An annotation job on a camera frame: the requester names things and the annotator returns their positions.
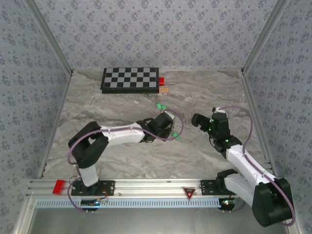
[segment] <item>red triangle sign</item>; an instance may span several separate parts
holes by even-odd
[[[188,198],[188,200],[191,200],[192,196],[194,195],[195,192],[195,188],[185,188],[183,187],[183,190]]]

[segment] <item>chessboard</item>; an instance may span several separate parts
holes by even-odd
[[[103,94],[159,93],[159,68],[105,68],[101,90]]]

